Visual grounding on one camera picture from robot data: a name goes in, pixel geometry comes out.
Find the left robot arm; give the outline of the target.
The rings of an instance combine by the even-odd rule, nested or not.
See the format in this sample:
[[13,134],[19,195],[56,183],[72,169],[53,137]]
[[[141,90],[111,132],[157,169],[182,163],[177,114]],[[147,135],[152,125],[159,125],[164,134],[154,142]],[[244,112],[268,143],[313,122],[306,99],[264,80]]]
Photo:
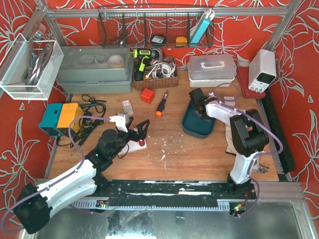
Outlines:
[[112,165],[113,159],[124,148],[130,148],[129,142],[139,143],[146,139],[148,119],[135,129],[130,128],[133,118],[124,123],[120,123],[119,116],[110,120],[116,127],[105,130],[97,145],[78,164],[45,183],[29,183],[23,187],[12,211],[28,234],[40,231],[66,206],[95,193],[102,172]]

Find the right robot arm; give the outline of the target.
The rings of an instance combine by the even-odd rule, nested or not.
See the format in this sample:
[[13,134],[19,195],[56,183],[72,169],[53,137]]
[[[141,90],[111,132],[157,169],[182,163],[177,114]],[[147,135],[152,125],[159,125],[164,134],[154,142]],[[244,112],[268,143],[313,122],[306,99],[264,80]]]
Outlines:
[[216,97],[205,96],[201,88],[192,90],[189,96],[200,117],[214,118],[230,125],[236,158],[229,177],[236,185],[248,182],[257,154],[269,143],[258,110],[236,109]]

